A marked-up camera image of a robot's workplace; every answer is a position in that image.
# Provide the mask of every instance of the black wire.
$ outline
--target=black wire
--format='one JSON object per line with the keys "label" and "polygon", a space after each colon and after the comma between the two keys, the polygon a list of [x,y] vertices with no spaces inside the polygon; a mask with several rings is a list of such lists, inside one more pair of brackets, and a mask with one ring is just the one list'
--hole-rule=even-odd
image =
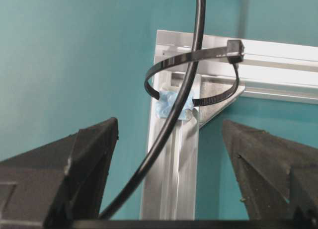
{"label": "black wire", "polygon": [[[204,20],[205,0],[196,0],[196,15],[192,51],[199,50],[202,47]],[[142,180],[154,164],[155,160],[158,158],[188,98],[197,72],[197,68],[198,62],[191,62],[188,64],[188,69],[185,74],[184,81],[180,88],[177,99],[175,100],[175,103],[161,131],[159,132],[158,137],[156,138],[153,146],[151,147],[146,158],[141,163],[137,171],[134,173],[129,182],[123,188],[123,190],[110,203],[110,205],[99,215],[100,219],[109,219],[117,212],[117,210],[126,202],[126,200],[132,195],[132,193],[135,191],[138,185],[142,182]]]}

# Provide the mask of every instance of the teal wall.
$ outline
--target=teal wall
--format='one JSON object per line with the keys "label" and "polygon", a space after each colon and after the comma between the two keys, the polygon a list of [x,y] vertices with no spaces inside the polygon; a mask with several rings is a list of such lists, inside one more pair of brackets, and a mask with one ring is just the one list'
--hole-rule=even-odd
{"label": "teal wall", "polygon": [[[315,0],[207,0],[206,34],[318,46]],[[192,32],[195,0],[0,0],[0,159],[119,119],[102,206],[142,161],[156,30]],[[240,31],[240,21],[246,23]],[[198,219],[246,218],[221,137],[231,118],[318,147],[317,107],[240,98],[200,132]],[[116,214],[137,219],[141,188]]]}

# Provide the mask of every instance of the teal background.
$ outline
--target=teal background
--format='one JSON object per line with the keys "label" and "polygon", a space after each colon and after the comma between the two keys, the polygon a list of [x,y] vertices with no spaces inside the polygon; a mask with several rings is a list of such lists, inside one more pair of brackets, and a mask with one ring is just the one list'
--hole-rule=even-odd
{"label": "teal background", "polygon": [[[119,119],[102,207],[145,155],[156,30],[192,32],[195,0],[0,0],[0,159]],[[207,0],[205,33],[318,46],[317,0]],[[316,105],[239,98],[200,131],[196,218],[245,219],[225,118],[318,147]],[[115,219],[137,219],[141,187]]]}

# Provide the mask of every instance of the blue tape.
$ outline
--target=blue tape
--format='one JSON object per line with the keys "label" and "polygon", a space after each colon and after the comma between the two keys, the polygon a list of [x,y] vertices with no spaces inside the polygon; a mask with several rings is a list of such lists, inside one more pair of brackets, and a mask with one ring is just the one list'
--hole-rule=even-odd
{"label": "blue tape", "polygon": [[[160,98],[156,102],[156,115],[160,118],[167,118],[168,114],[178,96],[178,92],[175,91],[159,91]],[[193,110],[193,93],[190,92],[187,101],[182,108],[182,111],[179,115],[179,120],[190,120],[192,114],[188,114],[187,110],[192,112]]]}

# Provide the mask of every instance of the aluminum frame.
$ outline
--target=aluminum frame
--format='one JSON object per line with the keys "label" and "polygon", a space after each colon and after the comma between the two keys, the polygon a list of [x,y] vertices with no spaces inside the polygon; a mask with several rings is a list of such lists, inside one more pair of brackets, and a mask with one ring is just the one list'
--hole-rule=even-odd
{"label": "aluminum frame", "polygon": [[[192,38],[191,33],[158,30],[154,63],[191,51]],[[233,38],[204,35],[202,48],[223,47],[229,39]],[[224,102],[197,107],[197,124],[192,123],[190,126],[191,123],[187,122],[177,123],[161,155],[146,176],[141,219],[194,219],[199,127],[234,102],[239,95],[318,104],[317,47],[241,40],[245,55],[239,65],[240,86],[237,92]],[[187,64],[184,64],[156,74],[153,87],[179,86],[186,68]],[[231,87],[235,80],[233,67],[226,58],[200,61],[197,73],[192,88],[195,98],[221,93]],[[151,100],[147,152],[164,122],[156,116],[156,101],[154,98]],[[187,138],[188,132],[195,134]],[[179,167],[181,157],[191,159],[184,169]]]}

